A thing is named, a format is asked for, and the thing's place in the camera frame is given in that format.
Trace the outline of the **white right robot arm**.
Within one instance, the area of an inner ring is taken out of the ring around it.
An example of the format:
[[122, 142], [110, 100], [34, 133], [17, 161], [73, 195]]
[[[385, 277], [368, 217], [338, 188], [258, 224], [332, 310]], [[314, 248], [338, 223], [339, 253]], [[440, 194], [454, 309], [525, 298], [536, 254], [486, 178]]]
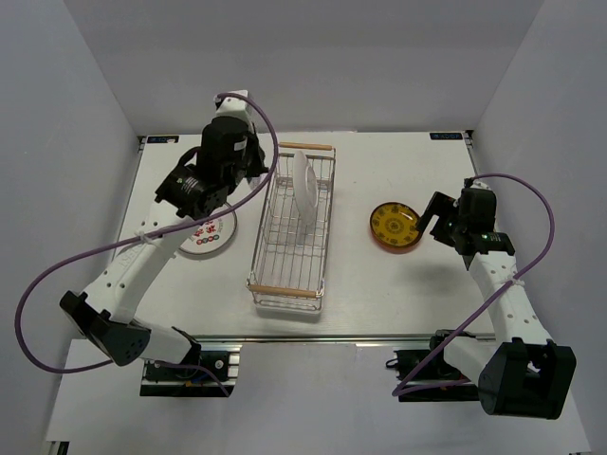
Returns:
[[464, 331], [438, 332], [431, 339], [430, 370], [448, 378], [459, 371], [477, 389], [489, 415], [556, 420], [577, 360], [543, 328], [524, 290], [515, 249], [495, 228], [497, 198], [478, 187], [458, 198], [436, 192], [416, 224], [463, 258], [485, 301], [496, 347], [489, 349]]

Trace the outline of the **orange translucent plate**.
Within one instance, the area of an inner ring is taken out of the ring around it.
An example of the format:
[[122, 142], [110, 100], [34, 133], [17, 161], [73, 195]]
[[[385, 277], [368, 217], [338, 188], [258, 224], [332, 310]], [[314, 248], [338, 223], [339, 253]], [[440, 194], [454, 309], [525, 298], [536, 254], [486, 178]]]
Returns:
[[370, 228], [369, 228], [370, 238], [373, 240], [373, 243], [377, 247], [381, 248], [384, 251], [387, 251], [391, 254], [406, 254], [406, 253], [414, 251], [418, 247], [418, 244], [421, 241], [421, 235], [419, 234], [419, 232], [415, 229], [415, 227], [413, 225], [407, 225], [406, 228], [409, 230], [410, 233], [412, 233], [414, 235], [414, 238], [406, 245], [394, 246], [394, 245], [389, 245], [388, 243], [383, 242], [379, 238], [377, 229], [373, 225], [370, 225]]

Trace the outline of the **white plate with red characters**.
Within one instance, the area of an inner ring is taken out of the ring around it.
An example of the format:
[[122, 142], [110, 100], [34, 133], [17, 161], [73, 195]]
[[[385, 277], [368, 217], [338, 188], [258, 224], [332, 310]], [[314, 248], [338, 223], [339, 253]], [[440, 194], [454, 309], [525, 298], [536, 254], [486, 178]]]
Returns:
[[200, 225], [179, 248], [185, 257], [203, 260], [221, 254], [234, 240], [238, 218], [234, 211]]

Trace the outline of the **plain white plate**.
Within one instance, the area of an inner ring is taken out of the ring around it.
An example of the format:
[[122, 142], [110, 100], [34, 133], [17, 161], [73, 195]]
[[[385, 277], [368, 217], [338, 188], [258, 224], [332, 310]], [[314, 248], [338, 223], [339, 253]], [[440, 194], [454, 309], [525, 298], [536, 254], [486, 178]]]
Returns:
[[293, 158], [293, 190], [300, 219], [309, 226], [316, 219], [318, 185], [312, 165], [301, 151], [296, 151]]

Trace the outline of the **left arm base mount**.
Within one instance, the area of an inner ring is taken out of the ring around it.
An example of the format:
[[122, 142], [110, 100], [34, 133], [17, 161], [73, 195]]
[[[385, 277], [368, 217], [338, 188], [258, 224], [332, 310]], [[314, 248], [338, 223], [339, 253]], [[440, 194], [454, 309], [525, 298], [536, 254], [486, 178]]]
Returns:
[[228, 398], [236, 384], [240, 348], [207, 346], [194, 362], [198, 369], [174, 369], [152, 361], [144, 363], [139, 395], [142, 397]]

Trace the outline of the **yellow patterned plate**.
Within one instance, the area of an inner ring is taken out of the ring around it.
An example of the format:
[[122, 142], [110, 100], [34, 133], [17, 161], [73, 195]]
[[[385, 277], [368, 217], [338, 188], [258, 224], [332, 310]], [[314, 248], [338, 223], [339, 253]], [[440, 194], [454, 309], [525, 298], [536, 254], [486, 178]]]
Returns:
[[370, 215], [369, 224], [378, 232], [379, 238], [389, 245], [406, 245], [414, 235], [406, 228], [415, 227], [419, 219], [417, 212], [405, 204], [386, 202], [377, 206]]

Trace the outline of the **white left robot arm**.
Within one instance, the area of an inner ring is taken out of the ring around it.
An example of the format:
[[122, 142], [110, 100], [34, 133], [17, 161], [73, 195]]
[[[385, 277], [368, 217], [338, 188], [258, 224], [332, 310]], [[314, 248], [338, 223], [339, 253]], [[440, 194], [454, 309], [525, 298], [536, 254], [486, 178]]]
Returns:
[[[156, 189], [144, 228], [205, 222], [223, 207], [242, 180], [267, 172], [265, 153], [253, 123], [219, 116], [202, 131], [199, 146], [188, 150]], [[92, 344], [116, 365], [138, 358], [167, 363], [178, 377], [189, 378], [200, 367], [200, 345], [184, 331], [142, 321], [140, 302], [157, 275], [195, 233], [194, 227], [142, 234], [126, 247], [99, 277], [76, 294], [68, 291], [60, 307]]]

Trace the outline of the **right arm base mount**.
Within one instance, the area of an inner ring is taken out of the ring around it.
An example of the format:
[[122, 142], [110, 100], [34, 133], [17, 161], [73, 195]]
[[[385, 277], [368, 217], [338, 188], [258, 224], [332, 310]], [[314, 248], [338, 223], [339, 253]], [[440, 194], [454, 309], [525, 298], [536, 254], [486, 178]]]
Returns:
[[[446, 336], [445, 330], [438, 331], [428, 340], [407, 342], [400, 348], [394, 349], [392, 357], [385, 362], [385, 368], [395, 372], [396, 379], [402, 381]], [[439, 354], [426, 365], [408, 384], [408, 387], [429, 385], [463, 379], [464, 376], [454, 367], [444, 361]], [[451, 403], [479, 402], [477, 388], [471, 384], [456, 386], [441, 386], [435, 389], [413, 391], [398, 396], [400, 403]]]

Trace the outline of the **metal wire dish rack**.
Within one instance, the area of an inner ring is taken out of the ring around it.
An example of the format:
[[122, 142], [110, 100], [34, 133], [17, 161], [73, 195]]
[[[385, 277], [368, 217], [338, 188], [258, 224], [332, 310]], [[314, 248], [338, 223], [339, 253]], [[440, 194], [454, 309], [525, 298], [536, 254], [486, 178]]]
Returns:
[[[303, 152], [317, 177], [315, 221], [300, 219], [293, 190], [293, 158]], [[323, 309], [335, 186], [336, 148], [283, 142], [265, 195], [247, 289], [257, 312], [280, 319], [318, 319]]]

